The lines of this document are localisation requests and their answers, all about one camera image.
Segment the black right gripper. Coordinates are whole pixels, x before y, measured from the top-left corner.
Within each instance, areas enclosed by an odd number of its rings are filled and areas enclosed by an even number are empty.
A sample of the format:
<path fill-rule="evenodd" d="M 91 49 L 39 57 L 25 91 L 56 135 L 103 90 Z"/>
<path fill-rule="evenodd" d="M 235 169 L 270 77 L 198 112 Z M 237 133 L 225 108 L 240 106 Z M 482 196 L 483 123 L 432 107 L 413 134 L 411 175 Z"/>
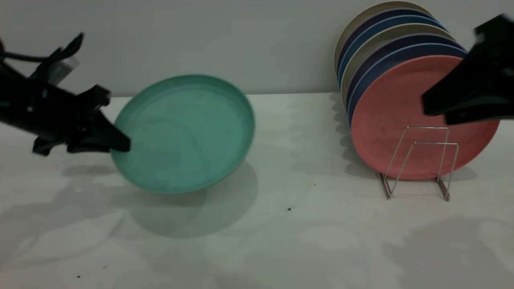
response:
<path fill-rule="evenodd" d="M 499 14 L 474 28 L 476 44 L 512 52 L 514 22 Z M 447 125 L 514 117 L 513 55 L 469 53 L 448 75 L 422 94 L 423 113 L 445 115 Z"/>

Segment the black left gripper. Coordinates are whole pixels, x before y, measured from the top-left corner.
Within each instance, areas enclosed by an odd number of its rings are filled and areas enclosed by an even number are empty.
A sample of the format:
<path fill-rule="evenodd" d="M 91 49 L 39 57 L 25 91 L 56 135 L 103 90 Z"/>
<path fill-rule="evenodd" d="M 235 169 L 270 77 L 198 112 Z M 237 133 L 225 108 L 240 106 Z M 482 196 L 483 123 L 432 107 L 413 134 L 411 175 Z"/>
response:
<path fill-rule="evenodd" d="M 35 135 L 32 152 L 37 155 L 48 156 L 59 145 L 66 145 L 68 153 L 129 152 L 130 138 L 96 112 L 110 99 L 111 91 L 99 85 L 73 94 L 1 71 L 1 122 Z M 85 113 L 92 114 L 82 122 Z"/>

